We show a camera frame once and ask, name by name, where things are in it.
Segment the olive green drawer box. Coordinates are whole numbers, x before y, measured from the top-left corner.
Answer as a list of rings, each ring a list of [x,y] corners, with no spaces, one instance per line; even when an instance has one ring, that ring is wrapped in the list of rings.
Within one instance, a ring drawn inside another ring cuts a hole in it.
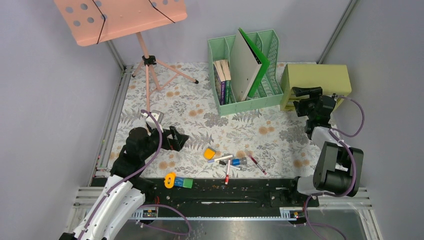
[[[280,85],[283,91],[281,111],[293,111],[293,101],[301,99],[295,96],[293,87],[321,87],[323,94],[329,96],[348,96],[352,92],[348,68],[341,64],[289,63],[284,68]]]

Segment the yellow blue green toy block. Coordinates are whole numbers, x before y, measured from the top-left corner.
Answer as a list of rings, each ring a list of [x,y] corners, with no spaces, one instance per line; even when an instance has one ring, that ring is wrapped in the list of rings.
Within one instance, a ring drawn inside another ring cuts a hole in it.
[[[164,178],[164,186],[167,189],[174,187],[191,189],[193,187],[194,180],[187,177],[179,177],[175,172],[168,173]]]

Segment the green file organizer rack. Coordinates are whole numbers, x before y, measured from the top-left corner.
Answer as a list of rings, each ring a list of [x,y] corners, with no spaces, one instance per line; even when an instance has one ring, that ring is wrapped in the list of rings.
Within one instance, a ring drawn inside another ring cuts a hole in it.
[[[230,52],[235,40],[234,35],[211,38],[207,41],[208,46],[208,68],[209,85],[212,89],[217,111],[220,116],[236,114],[256,109],[272,107],[280,104],[283,97],[283,90],[277,80],[277,60],[279,52],[279,38],[274,29],[249,32],[246,34],[270,60],[270,66],[263,76],[253,98],[242,102],[237,102],[233,94],[229,94],[229,103],[220,104],[220,91],[216,88],[216,77],[213,62],[222,59],[229,59]]]

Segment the purple paperback book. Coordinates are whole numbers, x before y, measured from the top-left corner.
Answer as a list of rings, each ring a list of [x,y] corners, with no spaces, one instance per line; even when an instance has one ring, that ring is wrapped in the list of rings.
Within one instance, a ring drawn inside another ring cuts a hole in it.
[[[219,60],[213,62],[213,70],[215,76],[215,89],[219,104],[222,106],[226,103],[226,79],[222,64]]]

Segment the treehouse paperback book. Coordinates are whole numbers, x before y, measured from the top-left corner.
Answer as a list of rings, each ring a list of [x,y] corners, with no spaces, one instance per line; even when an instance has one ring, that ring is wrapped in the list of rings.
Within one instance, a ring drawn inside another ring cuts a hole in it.
[[[230,64],[227,59],[220,60],[220,64],[222,67],[223,75],[225,78],[225,101],[224,104],[230,104],[231,103],[231,72],[230,72]]]

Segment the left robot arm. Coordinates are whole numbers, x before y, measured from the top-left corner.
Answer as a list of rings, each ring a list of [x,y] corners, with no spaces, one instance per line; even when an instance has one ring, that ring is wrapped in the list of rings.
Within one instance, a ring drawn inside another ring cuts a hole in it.
[[[136,127],[113,163],[100,196],[81,223],[61,240],[113,240],[130,216],[155,200],[154,183],[140,177],[161,149],[180,151],[190,137],[174,126],[158,130]]]

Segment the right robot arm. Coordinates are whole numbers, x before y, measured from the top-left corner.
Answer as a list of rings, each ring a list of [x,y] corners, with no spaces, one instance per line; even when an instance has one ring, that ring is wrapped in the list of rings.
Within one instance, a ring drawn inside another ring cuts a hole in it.
[[[346,96],[324,95],[321,87],[293,87],[293,102],[298,117],[307,117],[305,133],[321,150],[313,175],[294,179],[294,188],[287,191],[287,201],[301,205],[307,195],[354,197],[359,190],[364,152],[346,144],[337,134],[348,134],[333,128],[331,113],[339,99]]]

